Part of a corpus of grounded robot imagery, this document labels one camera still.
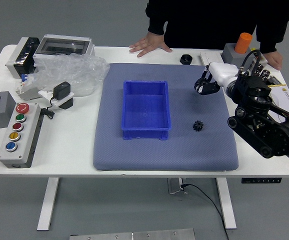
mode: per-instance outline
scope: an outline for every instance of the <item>orange cylinder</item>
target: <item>orange cylinder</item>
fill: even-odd
[[[253,36],[247,32],[243,32],[240,34],[238,41],[234,47],[234,51],[238,54],[245,54],[248,50],[248,47],[251,43]]]

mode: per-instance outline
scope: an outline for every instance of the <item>small black gear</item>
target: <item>small black gear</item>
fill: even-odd
[[[204,126],[204,123],[202,121],[195,121],[194,124],[193,124],[193,129],[196,131],[196,132],[199,132],[203,129],[203,126]]]

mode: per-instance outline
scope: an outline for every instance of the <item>white electrical box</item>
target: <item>white electrical box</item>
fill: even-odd
[[[35,51],[33,59],[53,58],[60,54],[95,55],[95,45],[90,37],[46,34]]]

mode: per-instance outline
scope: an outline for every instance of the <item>push button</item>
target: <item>push button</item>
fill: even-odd
[[[12,130],[16,132],[20,132],[22,129],[24,129],[24,126],[20,122],[17,122],[12,126]]]
[[[18,115],[15,117],[15,120],[16,120],[18,123],[23,123],[24,121],[27,120],[27,117],[26,117],[24,114],[20,113],[20,114],[18,114]]]
[[[20,139],[20,134],[18,132],[14,131],[9,135],[9,139],[13,142],[16,142]]]
[[[29,111],[29,104],[28,103],[19,103],[15,108],[17,113],[25,114]]]
[[[8,142],[6,145],[5,145],[5,149],[8,151],[8,152],[14,152],[16,149],[17,149],[18,145],[11,141],[11,142]]]

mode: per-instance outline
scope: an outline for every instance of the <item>black nut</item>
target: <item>black nut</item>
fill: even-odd
[[[180,59],[180,63],[182,63],[183,65],[190,65],[192,61],[193,61],[193,57],[190,56],[189,54],[182,55]]]

